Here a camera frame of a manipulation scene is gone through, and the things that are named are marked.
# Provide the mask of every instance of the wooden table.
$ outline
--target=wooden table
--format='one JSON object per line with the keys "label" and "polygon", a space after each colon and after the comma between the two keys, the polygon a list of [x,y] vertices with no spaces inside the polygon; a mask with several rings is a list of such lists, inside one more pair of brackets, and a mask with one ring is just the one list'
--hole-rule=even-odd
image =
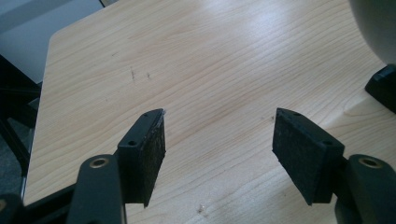
{"label": "wooden table", "polygon": [[120,1],[50,41],[25,202],[75,183],[142,113],[167,153],[130,223],[334,223],[272,152],[277,107],[396,167],[396,116],[363,90],[382,64],[345,0]]}

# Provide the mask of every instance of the gray carpet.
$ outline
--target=gray carpet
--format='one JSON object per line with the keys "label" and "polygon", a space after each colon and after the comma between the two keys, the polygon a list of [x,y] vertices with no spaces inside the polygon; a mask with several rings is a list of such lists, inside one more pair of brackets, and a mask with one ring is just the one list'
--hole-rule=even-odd
{"label": "gray carpet", "polygon": [[[38,108],[38,100],[34,100],[31,106]],[[34,130],[18,123],[13,119],[8,120],[20,137],[26,148],[32,147]],[[21,167],[0,135],[0,195],[5,193],[14,193],[23,196],[25,178],[21,176]]]}

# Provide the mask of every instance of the table surface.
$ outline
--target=table surface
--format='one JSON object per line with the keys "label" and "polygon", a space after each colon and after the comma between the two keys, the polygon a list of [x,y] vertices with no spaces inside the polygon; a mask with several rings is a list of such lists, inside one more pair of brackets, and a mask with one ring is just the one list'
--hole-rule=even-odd
{"label": "table surface", "polygon": [[272,152],[277,107],[396,167],[396,116],[363,89],[382,64],[345,0],[119,1],[49,44],[24,200],[75,183],[144,112],[166,156],[130,223],[334,223]]}

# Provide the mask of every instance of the black plastic part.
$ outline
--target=black plastic part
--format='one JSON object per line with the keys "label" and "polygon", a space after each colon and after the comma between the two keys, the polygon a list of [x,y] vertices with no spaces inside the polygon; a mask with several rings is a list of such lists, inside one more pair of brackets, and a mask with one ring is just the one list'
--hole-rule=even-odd
{"label": "black plastic part", "polygon": [[20,196],[0,195],[0,223],[125,223],[125,203],[149,204],[164,153],[163,110],[149,111],[114,156],[92,157],[81,165],[77,184],[28,206]]}
{"label": "black plastic part", "polygon": [[342,161],[343,144],[305,116],[278,108],[273,151],[309,205],[330,202],[332,170]]}
{"label": "black plastic part", "polygon": [[125,202],[147,207],[165,156],[163,110],[142,115],[120,141],[115,156],[122,167]]}
{"label": "black plastic part", "polygon": [[61,189],[35,203],[26,206],[29,222],[24,223],[65,223],[76,185]]}
{"label": "black plastic part", "polygon": [[335,217],[337,218],[338,224],[361,224],[361,215],[359,211],[356,209],[351,209],[349,206],[346,206],[341,200],[338,198],[335,203]]}
{"label": "black plastic part", "polygon": [[387,65],[375,73],[365,89],[379,103],[396,113],[396,65]]}
{"label": "black plastic part", "polygon": [[21,175],[27,176],[29,169],[30,154],[21,139],[7,121],[7,117],[0,110],[0,134],[11,148],[15,158],[20,163]]}
{"label": "black plastic part", "polygon": [[396,173],[392,167],[373,157],[353,155],[346,176],[364,223],[396,223]]}
{"label": "black plastic part", "polygon": [[25,208],[22,200],[15,194],[4,194],[0,197],[0,223],[23,223]]}
{"label": "black plastic part", "polygon": [[112,155],[84,161],[79,169],[68,224],[125,223],[119,166]]}

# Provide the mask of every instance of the black object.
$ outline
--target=black object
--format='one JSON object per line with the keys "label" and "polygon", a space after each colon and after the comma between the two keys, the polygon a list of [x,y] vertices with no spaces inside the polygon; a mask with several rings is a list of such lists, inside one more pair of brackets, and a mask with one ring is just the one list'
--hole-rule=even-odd
{"label": "black object", "polygon": [[34,128],[37,111],[28,103],[39,98],[40,92],[40,87],[0,55],[0,134],[20,163],[23,176],[27,175],[30,153],[7,120],[13,118]]}
{"label": "black object", "polygon": [[396,66],[388,65],[375,73],[366,85],[366,91],[379,103],[396,113]]}
{"label": "black object", "polygon": [[114,155],[84,161],[75,185],[24,206],[0,196],[0,223],[126,223],[125,203],[149,204],[165,155],[163,110],[142,115]]}
{"label": "black object", "polygon": [[396,174],[384,161],[342,155],[344,145],[305,116],[278,108],[273,151],[305,201],[338,199],[339,223],[396,223]]}

